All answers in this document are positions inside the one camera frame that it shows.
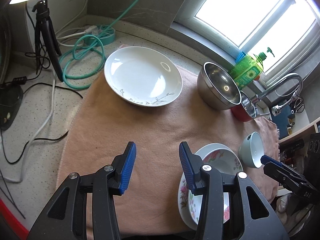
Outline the white plate grey branch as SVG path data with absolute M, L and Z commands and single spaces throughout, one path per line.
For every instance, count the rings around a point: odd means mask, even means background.
M 183 89 L 180 71 L 169 58 L 139 46 L 123 47 L 110 54 L 104 77 L 119 97 L 142 107 L 168 105 Z

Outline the black tripod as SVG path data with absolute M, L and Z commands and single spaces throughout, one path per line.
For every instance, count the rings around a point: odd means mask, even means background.
M 51 65 L 53 66 L 57 78 L 63 81 L 63 72 L 58 61 L 58 56 L 61 56 L 52 20 L 49 16 L 48 0 L 37 0 L 32 12 L 36 12 L 36 25 L 35 25 L 35 53 L 40 53 L 40 35 L 44 41 Z

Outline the light blue ceramic bowl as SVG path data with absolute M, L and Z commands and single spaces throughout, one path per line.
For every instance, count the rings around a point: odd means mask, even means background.
M 260 168 L 262 166 L 260 159 L 264 155 L 264 146 L 258 132 L 253 132 L 244 138 L 239 155 L 247 167 Z

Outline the blue cup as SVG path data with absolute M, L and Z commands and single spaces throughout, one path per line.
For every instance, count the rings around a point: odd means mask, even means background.
M 237 58 L 235 59 L 235 62 L 236 63 L 240 62 L 245 56 L 246 56 L 246 53 L 243 52 L 243 51 L 240 51 L 240 53 L 238 54 Z

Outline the green dish soap bottle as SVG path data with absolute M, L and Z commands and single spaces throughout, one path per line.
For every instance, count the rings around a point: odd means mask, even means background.
M 267 58 L 264 52 L 258 55 L 254 54 L 254 57 L 246 54 L 246 56 L 238 63 L 235 63 L 234 67 L 228 71 L 228 75 L 233 79 L 237 87 L 242 90 L 252 81 L 257 81 L 260 78 L 260 74 L 263 72 L 263 61 Z

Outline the pink towel mat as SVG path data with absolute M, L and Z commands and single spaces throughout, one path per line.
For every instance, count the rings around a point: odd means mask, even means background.
M 120 234 L 151 239 L 191 236 L 178 206 L 182 167 L 178 147 L 186 141 L 196 152 L 210 143 L 221 143 L 238 152 L 244 138 L 258 132 L 265 154 L 277 158 L 278 131 L 260 117 L 238 121 L 231 110 L 208 106 L 197 91 L 197 76 L 177 67 L 183 79 L 180 96 L 161 107 L 142 107 L 119 97 L 101 73 L 88 89 L 69 130 L 57 174 L 60 185 L 72 172 L 94 173 L 123 153 L 127 143 L 137 146 L 129 188 L 115 197 Z

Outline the black dish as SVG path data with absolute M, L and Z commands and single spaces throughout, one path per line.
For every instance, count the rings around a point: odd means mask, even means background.
M 20 85 L 8 85 L 1 88 L 1 130 L 6 131 L 14 122 L 22 104 L 23 90 Z

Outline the red box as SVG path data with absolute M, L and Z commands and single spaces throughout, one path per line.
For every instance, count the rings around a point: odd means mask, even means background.
M 4 218 L 6 224 L 12 230 L 12 232 L 18 237 L 18 239 L 26 240 L 29 231 L 18 221 L 18 219 L 11 213 L 11 211 L 1 202 L 1 215 Z

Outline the black scissors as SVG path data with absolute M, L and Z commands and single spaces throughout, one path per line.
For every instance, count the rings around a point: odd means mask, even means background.
M 303 98 L 298 98 L 292 105 L 291 107 L 291 113 L 292 114 L 300 114 L 304 111 L 305 105 L 304 105 L 304 100 Z

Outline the red steel bowl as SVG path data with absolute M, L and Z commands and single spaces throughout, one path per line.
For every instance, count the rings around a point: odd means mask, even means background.
M 257 117 L 256 109 L 250 98 L 243 92 L 240 92 L 241 103 L 231 108 L 234 117 L 242 122 L 248 122 Z

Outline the white work glove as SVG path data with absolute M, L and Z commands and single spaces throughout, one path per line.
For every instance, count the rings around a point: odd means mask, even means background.
M 293 193 L 288 193 L 286 195 L 281 196 L 277 199 L 276 203 L 276 212 L 277 213 L 286 213 L 287 215 L 291 215 L 294 213 L 299 199 Z

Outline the chrome kitchen faucet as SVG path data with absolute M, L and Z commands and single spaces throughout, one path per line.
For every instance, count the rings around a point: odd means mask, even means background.
M 252 97 L 250 99 L 250 101 L 251 101 L 253 107 L 255 108 L 255 104 L 257 102 L 259 102 L 262 98 L 266 97 L 267 95 L 271 94 L 272 92 L 275 92 L 277 88 L 279 88 L 280 86 L 284 85 L 289 80 L 297 80 L 298 81 L 298 86 L 293 91 L 289 101 L 285 102 L 283 105 L 275 105 L 275 106 L 272 107 L 272 111 L 271 112 L 272 112 L 273 116 L 278 116 L 281 113 L 281 110 L 285 106 L 287 106 L 290 103 L 296 101 L 300 96 L 300 93 L 301 93 L 301 91 L 303 89 L 303 79 L 297 73 L 290 73 L 290 74 L 285 75 L 280 80 L 278 80 L 275 84 L 273 84 L 271 87 L 269 87 L 265 91 L 261 92 L 260 94 L 256 94 L 254 97 Z

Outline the large steel bowl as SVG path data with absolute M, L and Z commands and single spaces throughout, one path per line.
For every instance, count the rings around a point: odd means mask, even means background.
M 218 111 L 241 104 L 241 94 L 229 74 L 212 62 L 206 62 L 197 77 L 197 90 L 202 100 Z

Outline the window frame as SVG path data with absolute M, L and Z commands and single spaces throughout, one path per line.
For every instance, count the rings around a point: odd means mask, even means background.
M 296 68 L 319 44 L 319 22 L 306 0 L 185 0 L 175 20 L 231 57 L 265 53 L 263 86 Z

